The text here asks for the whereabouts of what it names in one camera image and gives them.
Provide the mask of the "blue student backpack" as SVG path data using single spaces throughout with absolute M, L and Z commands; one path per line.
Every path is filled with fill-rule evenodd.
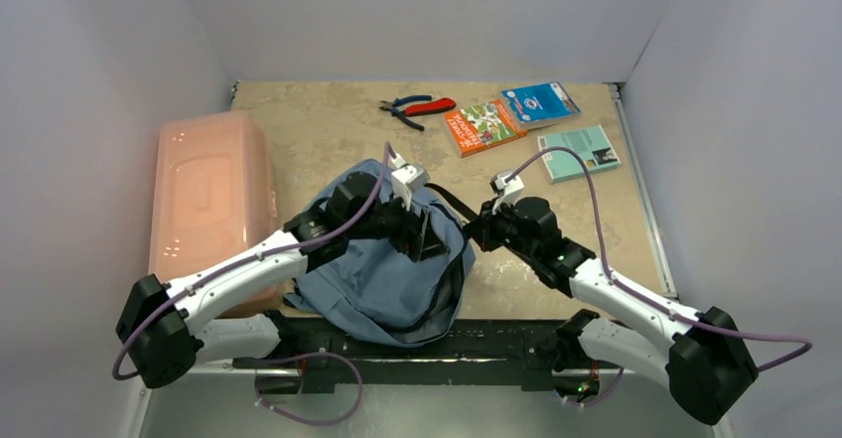
M 316 313 L 352 337 L 393 347 L 413 348 L 441 339 L 453 325 L 476 255 L 458 215 L 432 191 L 413 193 L 412 207 L 426 207 L 434 231 L 449 252 L 420 262 L 396 251 L 388 239 L 348 239 L 346 232 L 372 204 L 342 226 L 330 229 L 322 199 L 347 177 L 375 177 L 379 199 L 392 195 L 391 172 L 374 159 L 363 160 L 328 183 L 306 209 L 282 229 L 306 242 L 305 274 L 295 278 L 284 298 L 291 307 Z

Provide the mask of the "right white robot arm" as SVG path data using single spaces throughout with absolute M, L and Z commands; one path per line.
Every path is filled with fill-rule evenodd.
M 759 369 L 716 307 L 685 307 L 605 272 L 600 257 L 565 236 L 548 202 L 527 197 L 497 212 L 486 201 L 465 231 L 484 252 L 506 248 L 550 289 L 585 303 L 556 331 L 554 368 L 607 362 L 665 387 L 692 418 L 715 425 L 756 381 Z

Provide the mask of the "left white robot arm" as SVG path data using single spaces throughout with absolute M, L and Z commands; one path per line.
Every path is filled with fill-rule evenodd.
M 354 172 L 327 197 L 287 221 L 246 251 L 166 284 L 147 275 L 132 286 L 116 334 L 122 343 L 112 368 L 116 380 L 138 376 L 160 388 L 194 365 L 255 357 L 270 366 L 289 364 L 296 341 L 265 313 L 225 319 L 222 313 L 258 291 L 297 279 L 343 257 L 355 240 L 384 241 L 420 274 L 431 259 L 451 250 L 416 204 L 425 176 L 404 179 Z

